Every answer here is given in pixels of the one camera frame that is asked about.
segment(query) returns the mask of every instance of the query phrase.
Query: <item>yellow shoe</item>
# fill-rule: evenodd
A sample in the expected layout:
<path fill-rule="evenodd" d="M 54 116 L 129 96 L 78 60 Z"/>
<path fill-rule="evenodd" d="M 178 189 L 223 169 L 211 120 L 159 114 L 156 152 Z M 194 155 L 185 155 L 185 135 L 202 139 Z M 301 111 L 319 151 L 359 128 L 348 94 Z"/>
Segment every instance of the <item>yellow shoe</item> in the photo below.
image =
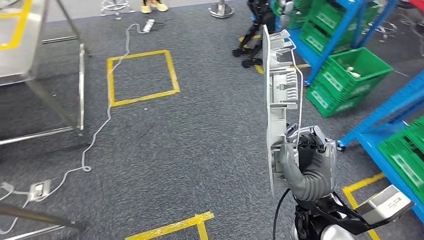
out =
<path fill-rule="evenodd" d="M 149 14 L 152 12 L 152 9 L 149 5 L 149 0 L 141 0 L 141 12 L 144 14 Z"/>
<path fill-rule="evenodd" d="M 161 0 L 150 0 L 150 5 L 153 8 L 157 8 L 157 10 L 161 11 L 161 12 L 165 12 L 168 10 L 168 7 L 161 3 Z"/>

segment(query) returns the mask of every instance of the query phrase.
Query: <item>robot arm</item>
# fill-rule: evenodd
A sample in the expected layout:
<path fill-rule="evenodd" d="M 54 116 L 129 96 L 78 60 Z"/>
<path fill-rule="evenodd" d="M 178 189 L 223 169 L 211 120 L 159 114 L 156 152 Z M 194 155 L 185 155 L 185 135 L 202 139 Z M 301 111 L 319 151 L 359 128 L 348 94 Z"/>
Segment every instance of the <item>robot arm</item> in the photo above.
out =
<path fill-rule="evenodd" d="M 303 171 L 296 165 L 293 148 L 281 145 L 279 162 L 284 178 L 293 195 L 300 201 L 313 201 L 328 196 L 334 187 L 336 145 L 333 140 L 325 138 L 318 126 L 302 127 L 287 135 L 288 142 L 297 141 L 298 132 L 317 145 L 312 162 Z"/>
<path fill-rule="evenodd" d="M 297 134 L 301 140 L 297 143 Z M 298 129 L 289 127 L 287 143 L 282 144 L 278 163 L 284 178 L 297 202 L 295 226 L 299 240 L 322 239 L 327 227 L 340 226 L 338 232 L 346 234 L 342 228 L 354 235 L 380 227 L 394 221 L 408 211 L 414 203 L 390 185 L 374 195 L 358 208 L 349 208 L 333 191 L 335 187 L 336 144 L 321 132 L 318 126 Z M 299 169 L 295 163 L 293 143 L 305 145 L 314 150 L 312 161 Z M 307 159 L 299 155 L 299 164 Z"/>

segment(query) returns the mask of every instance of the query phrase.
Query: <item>white plastic panel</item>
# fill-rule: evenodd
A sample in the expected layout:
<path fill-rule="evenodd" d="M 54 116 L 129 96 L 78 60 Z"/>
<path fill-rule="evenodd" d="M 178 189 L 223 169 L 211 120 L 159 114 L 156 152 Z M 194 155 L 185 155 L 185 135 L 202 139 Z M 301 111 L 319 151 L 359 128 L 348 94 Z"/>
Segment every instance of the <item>white plastic panel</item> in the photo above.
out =
<path fill-rule="evenodd" d="M 268 152 L 269 179 L 274 194 L 274 180 L 282 177 L 276 169 L 274 157 L 279 155 L 279 145 L 286 143 L 287 110 L 297 109 L 299 100 L 298 75 L 291 61 L 280 62 L 280 55 L 289 55 L 291 43 L 287 31 L 268 34 L 263 26 L 262 53 L 265 100 L 267 110 L 266 146 Z"/>

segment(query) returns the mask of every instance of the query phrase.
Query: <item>green plastic crate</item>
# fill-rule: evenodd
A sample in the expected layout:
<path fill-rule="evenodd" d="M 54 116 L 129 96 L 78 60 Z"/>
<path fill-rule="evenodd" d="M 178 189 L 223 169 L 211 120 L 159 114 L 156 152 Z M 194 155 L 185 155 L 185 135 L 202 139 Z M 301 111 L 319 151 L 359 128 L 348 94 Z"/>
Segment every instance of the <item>green plastic crate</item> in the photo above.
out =
<path fill-rule="evenodd" d="M 313 0 L 295 0 L 294 1 L 294 8 L 295 9 L 304 9 L 309 8 L 312 6 Z"/>
<path fill-rule="evenodd" d="M 300 32 L 300 39 L 317 54 L 321 54 L 323 52 L 323 49 L 330 40 L 330 37 L 331 36 L 326 35 L 322 28 L 308 20 L 303 24 Z M 351 49 L 352 38 L 353 35 L 343 36 L 334 47 L 333 53 L 339 53 Z"/>
<path fill-rule="evenodd" d="M 346 69 L 361 77 L 352 76 Z M 393 68 L 366 47 L 330 55 L 313 81 L 323 84 L 337 99 L 369 93 Z"/>
<path fill-rule="evenodd" d="M 298 29 L 302 27 L 307 19 L 309 8 L 295 9 L 291 12 L 290 22 L 288 23 L 288 29 Z"/>
<path fill-rule="evenodd" d="M 405 127 L 404 132 L 413 144 L 424 152 L 424 115 L 415 119 L 408 127 Z"/>
<path fill-rule="evenodd" d="M 402 131 L 382 141 L 377 148 L 424 203 L 424 153 Z"/>
<path fill-rule="evenodd" d="M 373 20 L 374 16 L 379 11 L 379 8 L 380 5 L 378 3 L 373 1 L 367 3 L 367 7 L 364 10 L 361 20 L 362 28 L 366 28 L 368 26 L 368 23 Z M 324 31 L 326 31 L 329 35 L 332 35 L 344 14 L 345 9 L 342 6 L 339 6 L 336 3 L 327 2 L 322 5 L 319 10 L 315 11 L 312 16 L 310 16 L 310 20 L 324 29 Z M 353 34 L 356 28 L 357 18 L 354 17 L 344 34 Z"/>
<path fill-rule="evenodd" d="M 325 118 L 351 109 L 358 105 L 365 95 L 352 98 L 336 99 L 331 96 L 328 90 L 320 83 L 314 82 L 307 90 L 306 97 L 318 109 L 318 112 Z"/>

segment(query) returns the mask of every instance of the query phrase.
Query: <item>floor marking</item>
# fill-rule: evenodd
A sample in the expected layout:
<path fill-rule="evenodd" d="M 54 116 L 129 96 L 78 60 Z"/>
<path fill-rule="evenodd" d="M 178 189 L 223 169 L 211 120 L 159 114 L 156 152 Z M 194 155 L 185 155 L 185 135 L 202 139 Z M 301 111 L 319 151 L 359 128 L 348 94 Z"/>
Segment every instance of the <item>floor marking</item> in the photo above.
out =
<path fill-rule="evenodd" d="M 261 38 L 261 35 L 254 35 L 252 37 L 252 39 L 260 39 L 260 38 Z M 241 36 L 241 37 L 238 38 L 238 41 L 241 43 L 243 41 L 243 39 L 245 39 L 245 37 L 244 36 Z M 254 68 L 256 69 L 256 72 L 258 74 L 264 74 L 264 71 L 262 70 L 261 65 L 255 65 Z"/>
<path fill-rule="evenodd" d="M 136 235 L 128 236 L 125 240 L 147 240 L 163 236 L 165 234 L 170 234 L 181 229 L 185 229 L 191 226 L 196 225 L 199 233 L 200 240 L 208 240 L 208 235 L 206 234 L 205 221 L 213 219 L 214 214 L 210 211 L 207 211 L 202 214 L 195 214 L 193 217 L 190 217 L 186 220 L 182 220 L 176 223 L 172 223 L 166 226 L 161 226 L 156 229 L 145 231 Z"/>
<path fill-rule="evenodd" d="M 115 101 L 114 73 L 112 72 L 109 76 L 109 81 L 107 82 L 109 96 L 110 96 L 110 100 L 111 100 L 111 102 L 109 102 L 109 104 L 112 107 L 121 106 L 121 105 L 125 105 L 125 104 L 132 104 L 132 103 L 135 103 L 135 102 L 145 101 L 145 100 L 149 100 L 149 99 L 160 98 L 160 97 L 164 97 L 164 96 L 168 96 L 168 95 L 172 95 L 172 94 L 176 94 L 176 93 L 180 92 L 180 86 L 178 85 L 177 74 L 175 73 L 174 64 L 173 64 L 173 61 L 172 61 L 172 58 L 171 58 L 170 51 L 163 49 L 163 50 L 157 50 L 157 51 L 148 51 L 148 52 L 130 54 L 130 55 L 125 56 L 123 59 L 139 58 L 139 57 L 145 57 L 145 56 L 156 55 L 156 54 L 165 54 L 166 64 L 168 66 L 169 76 L 171 78 L 171 83 L 172 83 L 172 90 L 157 92 L 157 93 L 153 93 L 153 94 L 150 94 L 150 95 L 147 95 L 147 96 L 141 96 L 141 97 L 136 97 L 136 98 L 131 98 L 131 99 L 123 99 L 123 100 Z M 114 56 L 114 57 L 110 57 L 110 58 L 107 59 L 107 64 L 106 64 L 106 66 L 107 66 L 106 71 L 107 72 L 106 72 L 106 74 L 111 72 L 111 70 L 113 68 L 114 61 L 118 61 L 119 59 L 121 59 L 121 56 Z"/>
<path fill-rule="evenodd" d="M 383 178 L 385 178 L 386 176 L 384 175 L 384 173 L 380 172 L 379 174 L 376 174 L 372 177 L 367 177 L 365 179 L 362 179 L 358 182 L 355 182 L 352 185 L 349 186 L 344 186 L 342 187 L 342 191 L 344 193 L 344 195 L 346 196 L 347 200 L 349 201 L 350 205 L 352 206 L 352 208 L 357 208 L 358 207 L 358 203 L 355 200 L 354 196 L 352 195 L 353 191 L 356 191 L 360 188 L 363 188 L 367 185 L 370 185 L 374 182 L 377 182 L 378 180 L 381 180 Z M 372 238 L 372 240 L 380 240 L 380 237 L 377 235 L 376 231 L 374 229 L 371 229 L 368 231 L 369 236 Z"/>
<path fill-rule="evenodd" d="M 24 32 L 25 23 L 27 22 L 27 16 L 31 9 L 32 0 L 25 0 L 22 5 L 22 11 L 20 12 L 8 12 L 0 13 L 0 18 L 18 18 L 14 32 L 9 42 L 0 43 L 0 50 L 12 49 L 19 45 L 21 37 Z"/>

